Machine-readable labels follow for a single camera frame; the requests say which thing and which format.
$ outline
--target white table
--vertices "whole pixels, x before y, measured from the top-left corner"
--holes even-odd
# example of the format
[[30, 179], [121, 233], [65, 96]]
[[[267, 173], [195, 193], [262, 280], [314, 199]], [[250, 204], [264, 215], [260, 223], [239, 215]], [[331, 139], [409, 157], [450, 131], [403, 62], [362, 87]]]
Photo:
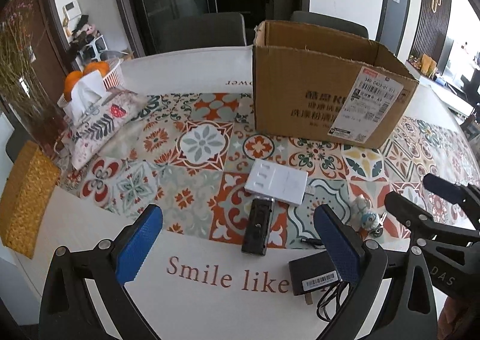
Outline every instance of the white table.
[[412, 75], [419, 80], [420, 84], [431, 87], [439, 99], [452, 111], [464, 116], [469, 117], [473, 112], [473, 107], [466, 101], [462, 100], [457, 95], [453, 94], [444, 87], [438, 85], [434, 81], [429, 80], [427, 77], [421, 75], [410, 63], [406, 62], [407, 69]]
[[[143, 94], [251, 92], [250, 48], [203, 49], [193, 55], [189, 58], [169, 53], [125, 62], [122, 66], [125, 85]], [[452, 114], [430, 87], [418, 87], [406, 115], [459, 130]], [[52, 254], [58, 246], [66, 245], [71, 251], [92, 249], [101, 239], [114, 239], [130, 223], [124, 217], [99, 209], [56, 187], [40, 226], [33, 259], [20, 254], [15, 257], [40, 299]], [[293, 297], [291, 293], [255, 293], [241, 288], [245, 270], [268, 271], [270, 277], [288, 279], [287, 262], [311, 254], [311, 251], [269, 249], [265, 258], [258, 258], [241, 255], [237, 245], [192, 238], [161, 233], [138, 274], [138, 281], [127, 285], [140, 311], [162, 338], [180, 339], [193, 332], [200, 339], [314, 338], [313, 333], [318, 336], [325, 327], [301, 297]], [[408, 240], [399, 240], [398, 244], [385, 248], [406, 250], [408, 243]], [[169, 275], [166, 269], [170, 256], [179, 257], [180, 265], [202, 269], [206, 265], [219, 265], [234, 278], [232, 288], [203, 286]], [[359, 337], [373, 326], [388, 282], [382, 284]], [[118, 336], [95, 287], [90, 283], [89, 288], [107, 332]], [[444, 298], [438, 295], [438, 311]], [[230, 319], [232, 314], [236, 315], [235, 320]], [[180, 322], [180, 316], [189, 319]]]

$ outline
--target white basket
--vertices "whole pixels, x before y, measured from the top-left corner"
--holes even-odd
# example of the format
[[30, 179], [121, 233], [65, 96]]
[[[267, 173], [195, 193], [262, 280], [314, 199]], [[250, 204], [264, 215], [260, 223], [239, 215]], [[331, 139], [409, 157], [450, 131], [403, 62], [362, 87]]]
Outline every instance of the white basket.
[[[103, 85], [105, 86], [105, 90], [111, 90], [112, 88], [123, 86], [123, 73], [121, 67], [123, 58], [113, 58], [105, 62], [108, 63], [110, 67], [108, 74], [103, 77]], [[68, 103], [69, 102], [65, 100], [64, 94], [62, 94], [57, 102], [57, 105], [60, 108], [65, 108]]]

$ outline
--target white power strip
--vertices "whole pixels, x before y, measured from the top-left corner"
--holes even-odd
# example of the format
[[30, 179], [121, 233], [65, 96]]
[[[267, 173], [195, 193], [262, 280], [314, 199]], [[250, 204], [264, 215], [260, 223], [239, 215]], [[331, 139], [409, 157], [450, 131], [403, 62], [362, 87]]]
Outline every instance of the white power strip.
[[265, 160], [255, 160], [245, 190], [300, 206], [308, 173]]

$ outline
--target tile pattern tablecloth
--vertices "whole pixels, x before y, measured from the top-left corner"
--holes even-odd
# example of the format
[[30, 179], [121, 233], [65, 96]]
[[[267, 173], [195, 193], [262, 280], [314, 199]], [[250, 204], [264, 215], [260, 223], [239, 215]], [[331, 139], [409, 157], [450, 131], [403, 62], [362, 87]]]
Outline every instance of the tile pattern tablecloth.
[[[299, 207], [275, 203], [269, 246], [277, 248], [303, 248], [299, 237], [316, 237], [312, 214], [322, 203], [347, 222], [359, 194], [383, 213], [393, 190], [453, 225], [465, 214], [426, 191], [423, 176], [480, 184], [462, 133], [403, 117], [378, 150], [266, 136], [255, 132], [250, 94], [209, 93], [152, 96], [88, 165], [68, 167], [60, 185], [131, 219], [157, 203], [166, 230], [241, 244], [252, 200], [243, 186], [256, 158], [305, 170], [315, 187]], [[410, 235], [391, 215], [385, 230], [380, 242]]]

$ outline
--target orange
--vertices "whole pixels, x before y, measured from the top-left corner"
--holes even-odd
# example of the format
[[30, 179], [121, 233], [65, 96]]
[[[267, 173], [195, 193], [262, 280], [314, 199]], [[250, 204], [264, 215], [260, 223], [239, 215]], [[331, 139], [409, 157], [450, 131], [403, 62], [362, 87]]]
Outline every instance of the orange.
[[109, 67], [109, 64], [106, 63], [105, 61], [91, 62], [83, 70], [83, 75], [90, 74], [95, 70], [98, 70], [102, 75], [102, 77], [105, 77], [109, 73], [110, 67]]
[[65, 100], [69, 102], [71, 100], [71, 90], [75, 84], [83, 77], [83, 73], [80, 70], [76, 70], [68, 74], [65, 78], [65, 85], [63, 87], [63, 96]]

